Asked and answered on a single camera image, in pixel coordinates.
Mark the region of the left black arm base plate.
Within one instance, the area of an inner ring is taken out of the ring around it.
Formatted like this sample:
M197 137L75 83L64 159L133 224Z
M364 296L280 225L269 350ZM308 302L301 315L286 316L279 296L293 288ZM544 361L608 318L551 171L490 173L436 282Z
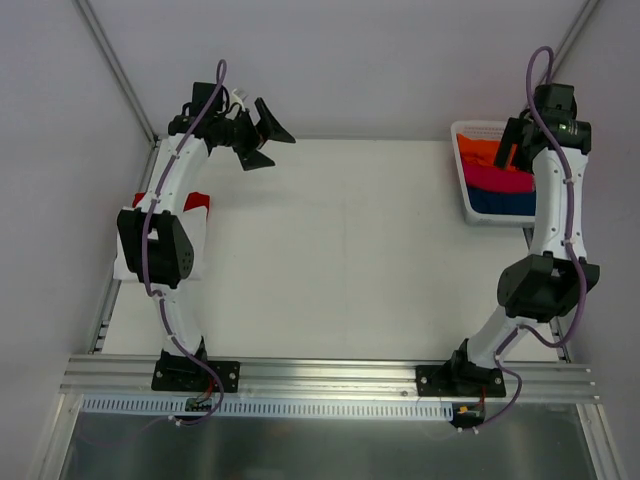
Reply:
M240 380L237 361L207 361L208 367L220 379L225 393L236 393ZM160 392L205 392L210 385L219 392L214 377L201 366L182 356L164 356L156 363L151 381L151 390Z

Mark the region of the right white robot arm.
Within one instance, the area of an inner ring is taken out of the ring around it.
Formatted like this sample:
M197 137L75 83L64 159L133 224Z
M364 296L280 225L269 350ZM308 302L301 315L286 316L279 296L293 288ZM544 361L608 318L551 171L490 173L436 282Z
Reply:
M507 267L497 286L498 305L483 327L465 339L434 373L417 377L421 390L453 397L506 395L497 362L526 334L573 314L579 320L586 296L600 279L582 234L582 190L592 146L589 123L577 118L571 85L539 85L528 110L508 120L497 152L499 167L532 174L535 222L529 251Z

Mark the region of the navy blue t shirt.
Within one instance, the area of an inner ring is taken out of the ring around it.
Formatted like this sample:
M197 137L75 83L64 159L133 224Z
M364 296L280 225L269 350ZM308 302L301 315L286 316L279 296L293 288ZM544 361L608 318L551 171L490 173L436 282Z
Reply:
M471 208L488 215L534 216L536 193L498 193L467 188Z

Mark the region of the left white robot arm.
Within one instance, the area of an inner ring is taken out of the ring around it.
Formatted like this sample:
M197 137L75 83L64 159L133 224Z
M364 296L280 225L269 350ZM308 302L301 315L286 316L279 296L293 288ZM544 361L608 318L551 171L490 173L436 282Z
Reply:
M215 148L231 149L242 169L253 171L275 164L261 151L267 142L295 143L263 98L254 106L256 119L240 94L220 81L194 83L191 100L170 121L161 144L161 173L134 206L118 214L121 257L154 302L165 334L151 383L155 391L209 396L238 389L239 363L209 360L204 334L186 298L200 237L188 232L183 216L191 187Z

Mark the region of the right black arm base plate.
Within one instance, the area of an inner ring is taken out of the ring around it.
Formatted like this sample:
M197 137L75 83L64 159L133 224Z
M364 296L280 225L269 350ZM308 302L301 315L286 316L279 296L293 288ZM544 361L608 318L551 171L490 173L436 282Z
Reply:
M420 397L482 397L504 398L506 388L502 372L475 365L456 367L418 365L415 368L416 388Z

